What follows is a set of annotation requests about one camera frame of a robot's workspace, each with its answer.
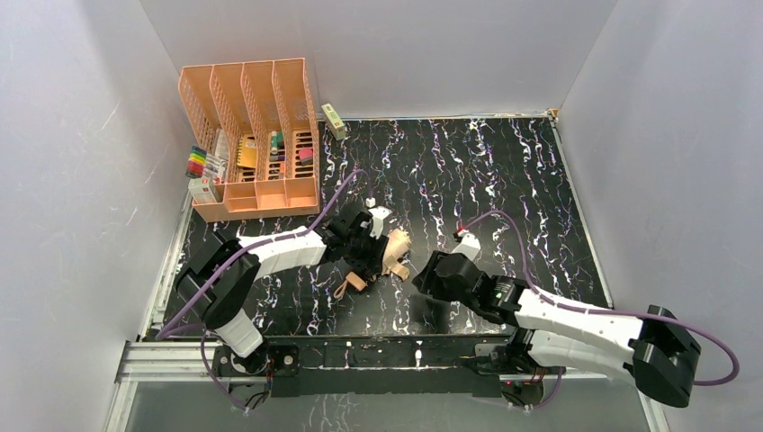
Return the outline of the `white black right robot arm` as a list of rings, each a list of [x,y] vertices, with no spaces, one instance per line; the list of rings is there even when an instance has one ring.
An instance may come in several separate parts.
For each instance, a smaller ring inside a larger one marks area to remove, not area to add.
[[[662,307],[631,316],[572,301],[523,279],[489,275],[462,253],[434,252],[413,284],[424,295],[517,329],[507,350],[533,367],[604,374],[674,408],[690,402],[701,347]]]

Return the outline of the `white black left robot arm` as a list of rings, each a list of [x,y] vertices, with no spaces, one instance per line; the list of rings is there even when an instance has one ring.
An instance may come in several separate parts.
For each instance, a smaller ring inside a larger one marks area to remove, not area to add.
[[[189,260],[173,288],[204,327],[242,359],[265,350],[265,338],[243,309],[258,279],[296,267],[345,261],[362,276],[377,276],[389,239],[383,234],[390,209],[347,208],[314,229],[254,237],[217,236]]]

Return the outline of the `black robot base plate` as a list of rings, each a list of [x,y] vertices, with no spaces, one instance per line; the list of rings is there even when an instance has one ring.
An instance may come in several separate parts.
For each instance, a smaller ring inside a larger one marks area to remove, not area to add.
[[[559,367],[534,364],[506,335],[268,337],[246,360],[218,346],[211,369],[234,383],[271,383],[275,398],[356,393],[514,393],[535,403]]]

